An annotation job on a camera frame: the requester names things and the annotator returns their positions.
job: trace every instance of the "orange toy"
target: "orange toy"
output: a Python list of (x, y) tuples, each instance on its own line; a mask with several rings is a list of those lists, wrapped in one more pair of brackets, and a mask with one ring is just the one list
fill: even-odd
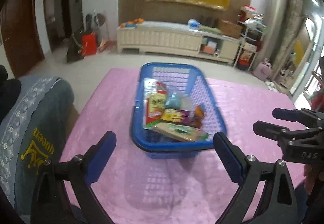
[(142, 24), (144, 22), (144, 19), (135, 19), (133, 21), (128, 21), (126, 23), (122, 23), (120, 25), (121, 28), (127, 28), (127, 27), (136, 27), (136, 24)]

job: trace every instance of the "blue plastic basket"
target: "blue plastic basket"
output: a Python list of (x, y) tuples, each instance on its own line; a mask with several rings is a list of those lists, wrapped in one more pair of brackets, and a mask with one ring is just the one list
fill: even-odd
[[(182, 143), (153, 130), (144, 129), (144, 78), (155, 78), (167, 87), (176, 87), (178, 91), (190, 95), (193, 105), (200, 105), (205, 111), (202, 129), (209, 133), (210, 137), (205, 141)], [(158, 62), (142, 66), (137, 85), (131, 136), (134, 143), (146, 151), (149, 157), (154, 159), (194, 157), (200, 150), (213, 148), (213, 136), (219, 131), (226, 134), (226, 126), (206, 79), (198, 68), (188, 64)]]

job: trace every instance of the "snack package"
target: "snack package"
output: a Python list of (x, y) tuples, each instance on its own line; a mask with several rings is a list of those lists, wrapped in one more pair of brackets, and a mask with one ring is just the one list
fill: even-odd
[(205, 116), (205, 112), (203, 111), (200, 105), (197, 105), (195, 107), (193, 117), (190, 121), (190, 126), (200, 129), (204, 116)]
[(143, 127), (150, 129), (161, 119), (165, 108), (166, 86), (152, 78), (144, 79)]
[(196, 128), (170, 123), (155, 124), (152, 130), (181, 142), (204, 141), (209, 137), (208, 133), (202, 132)]
[(177, 90), (169, 90), (165, 103), (166, 109), (179, 110), (181, 108), (181, 99), (183, 94)]
[(189, 111), (165, 109), (161, 121), (174, 124), (189, 124)]
[(193, 110), (193, 104), (190, 96), (184, 95), (181, 99), (181, 110), (191, 112)]

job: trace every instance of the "blue gripper pad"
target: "blue gripper pad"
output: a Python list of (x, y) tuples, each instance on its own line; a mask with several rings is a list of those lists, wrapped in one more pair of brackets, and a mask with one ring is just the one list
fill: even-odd
[(232, 145), (222, 132), (214, 135), (213, 144), (231, 181), (242, 185), (246, 169), (244, 153), (238, 146)]
[(273, 109), (272, 116), (273, 118), (290, 121), (290, 122), (297, 122), (301, 118), (299, 111), (286, 110), (280, 108)]
[(84, 155), (86, 164), (85, 182), (88, 186), (97, 182), (103, 172), (112, 152), (116, 147), (116, 135), (108, 131), (98, 144), (91, 146)]

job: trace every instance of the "pink tablecloth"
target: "pink tablecloth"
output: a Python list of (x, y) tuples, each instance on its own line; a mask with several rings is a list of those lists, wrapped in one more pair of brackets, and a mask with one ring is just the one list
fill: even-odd
[[(154, 160), (134, 145), (129, 136), (138, 71), (111, 69), (83, 109), (61, 161), (84, 154), (106, 131), (117, 135), (117, 146), (99, 181), (91, 187), (118, 224), (215, 223), (237, 190), (214, 150), (193, 159)], [(245, 154), (260, 161), (281, 158), (276, 142), (257, 136), (257, 120), (300, 130), (298, 123), (276, 120), (273, 108), (293, 109), (286, 95), (265, 89), (208, 79), (224, 117), (228, 138)], [(300, 164), (288, 163), (294, 186), (303, 179)], [(77, 205), (67, 184), (71, 203)], [(262, 190), (247, 214), (253, 215)]]

